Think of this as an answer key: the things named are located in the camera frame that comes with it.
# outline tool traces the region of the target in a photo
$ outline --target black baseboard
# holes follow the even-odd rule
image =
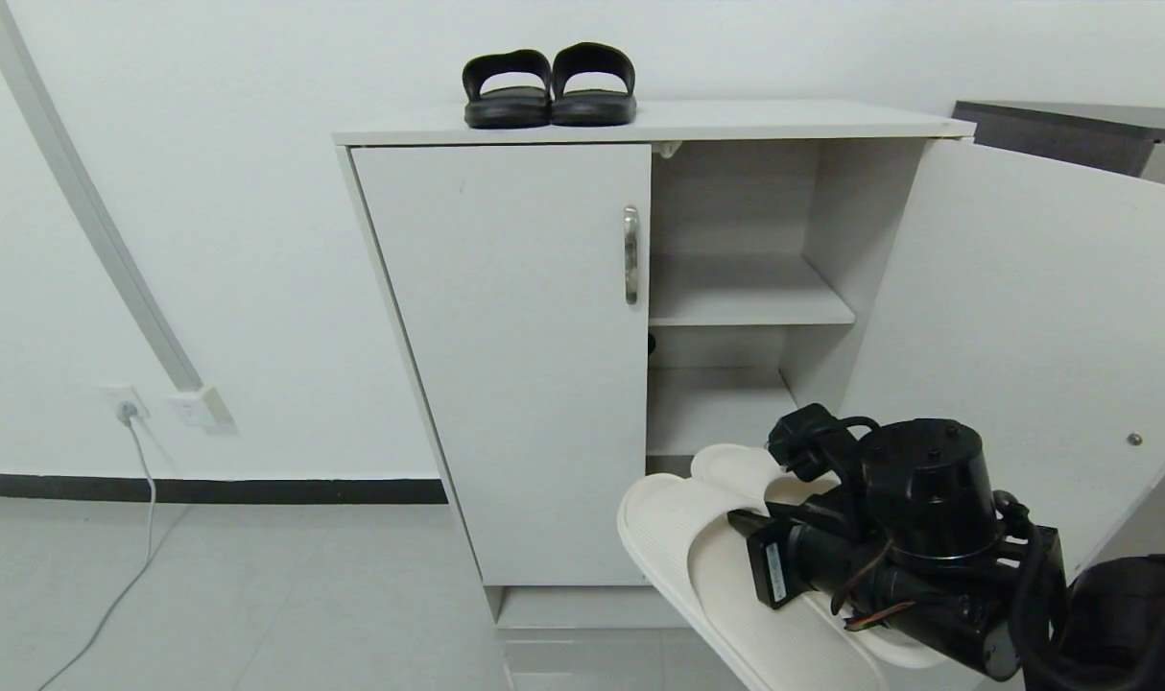
[[[8,475],[0,498],[147,502],[148,481],[129,477]],[[157,480],[158,503],[446,503],[440,480]]]

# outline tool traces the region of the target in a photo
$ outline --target slipper pair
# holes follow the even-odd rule
[[[481,92],[500,73],[538,76],[543,86],[509,86]],[[626,91],[586,89],[565,91],[580,73],[610,73],[626,83]],[[464,66],[467,106],[464,122],[473,129],[518,129],[557,124],[565,127],[609,127],[631,122],[634,65],[624,52],[602,43],[579,43],[557,54],[552,65],[543,52],[523,51],[473,57]]]

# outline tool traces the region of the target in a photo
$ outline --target white slipper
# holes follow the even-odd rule
[[[689,465],[689,474],[739,494],[757,507],[755,510],[762,515],[768,515],[765,502],[800,503],[812,494],[827,492],[838,485],[838,477],[832,472],[816,481],[800,481],[784,475],[770,451],[736,444],[718,444],[698,451],[693,456],[693,463]],[[850,635],[881,661],[908,669],[926,669],[948,661],[948,657],[937,650],[890,628],[878,627],[849,634],[842,629],[841,619],[831,615],[827,595],[809,593],[803,599],[835,630]]]
[[[889,690],[871,655],[806,599],[776,612],[755,598],[744,538],[728,528],[727,512],[758,506],[697,478],[644,477],[622,499],[617,530],[648,580],[746,686]]]

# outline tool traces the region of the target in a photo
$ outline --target cabinet door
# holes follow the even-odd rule
[[[643,581],[613,516],[645,467],[649,146],[354,156],[482,580]]]
[[[931,143],[842,411],[969,424],[1085,567],[1165,472],[1165,185]]]

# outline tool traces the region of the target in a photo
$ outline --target white power cord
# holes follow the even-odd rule
[[[148,553],[143,558],[143,567],[139,570],[139,573],[134,574],[130,583],[122,587],[122,593],[118,593],[118,597],[113,599],[113,604],[105,609],[105,616],[100,618],[100,623],[96,625],[96,630],[92,630],[91,639],[87,639],[87,643],[84,644],[79,653],[75,653],[75,657],[70,657],[70,661],[62,665],[62,669],[57,670],[52,677],[49,677],[45,683],[43,683],[37,691],[44,691],[55,679],[62,676],[70,669],[70,665],[78,663],[79,657],[84,656],[84,653],[96,643],[96,639],[99,637],[100,630],[105,628],[105,622],[110,620],[113,614],[113,609],[118,607],[118,602],[121,602],[122,598],[129,593],[130,587],[134,587],[135,583],[139,583],[139,578],[147,573],[149,565],[151,565],[151,520],[156,513],[156,481],[151,480],[151,471],[148,470],[148,460],[143,457],[143,445],[139,443],[139,435],[134,431],[134,424],[130,423],[130,418],[139,415],[139,408],[134,407],[134,403],[126,402],[118,407],[118,421],[126,425],[126,429],[130,431],[130,438],[134,438],[134,449],[139,451],[139,464],[143,466],[143,477],[148,478],[148,489],[150,491],[150,499],[148,500]]]

